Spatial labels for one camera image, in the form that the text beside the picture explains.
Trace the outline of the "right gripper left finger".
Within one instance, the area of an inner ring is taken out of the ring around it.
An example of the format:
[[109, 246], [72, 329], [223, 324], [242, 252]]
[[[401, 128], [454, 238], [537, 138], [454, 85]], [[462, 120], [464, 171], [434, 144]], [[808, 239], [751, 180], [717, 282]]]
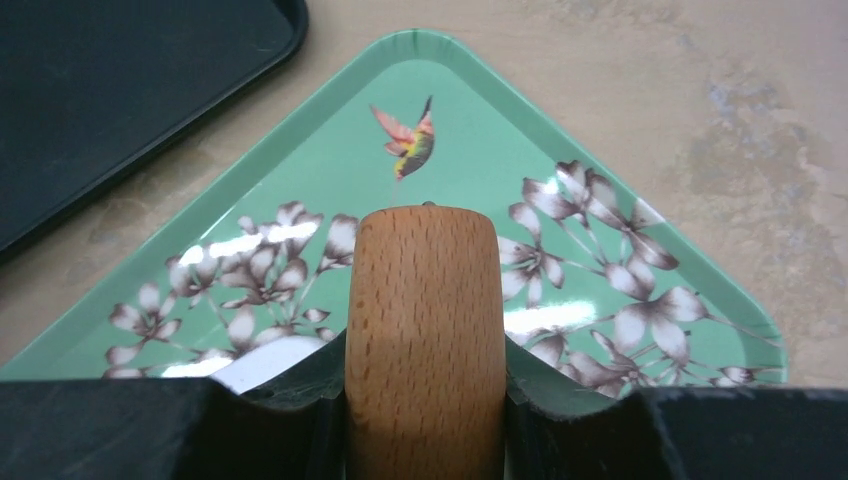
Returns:
[[5, 479], [339, 479], [345, 337], [243, 394], [210, 376], [5, 381]]

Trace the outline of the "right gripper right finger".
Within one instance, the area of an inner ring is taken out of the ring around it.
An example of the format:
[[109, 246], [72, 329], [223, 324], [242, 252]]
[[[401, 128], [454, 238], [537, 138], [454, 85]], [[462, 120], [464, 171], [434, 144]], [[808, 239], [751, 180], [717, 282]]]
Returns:
[[506, 345], [513, 479], [843, 479], [847, 394], [650, 387], [614, 400]]

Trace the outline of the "wooden dough roller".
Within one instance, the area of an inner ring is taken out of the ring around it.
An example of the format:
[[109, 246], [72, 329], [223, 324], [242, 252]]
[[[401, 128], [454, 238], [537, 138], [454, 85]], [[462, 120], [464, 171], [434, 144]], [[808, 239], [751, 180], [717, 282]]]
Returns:
[[345, 348], [350, 479], [500, 479], [506, 348], [492, 222], [379, 210], [357, 231]]

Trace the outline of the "green floral tray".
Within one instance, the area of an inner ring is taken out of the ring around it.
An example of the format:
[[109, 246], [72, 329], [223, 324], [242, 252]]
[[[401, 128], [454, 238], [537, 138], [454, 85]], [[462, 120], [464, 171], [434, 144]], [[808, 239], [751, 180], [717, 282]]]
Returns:
[[494, 224], [510, 340], [586, 389], [777, 385], [774, 321], [456, 40], [369, 46], [1, 370], [206, 376], [347, 323], [360, 220], [460, 207]]

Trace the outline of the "black plastic tray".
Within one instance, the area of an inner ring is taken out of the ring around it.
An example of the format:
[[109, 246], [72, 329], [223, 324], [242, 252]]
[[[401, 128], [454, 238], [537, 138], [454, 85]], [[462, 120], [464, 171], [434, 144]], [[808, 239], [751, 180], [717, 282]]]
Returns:
[[303, 1], [5, 1], [1, 249], [32, 242], [286, 63]]

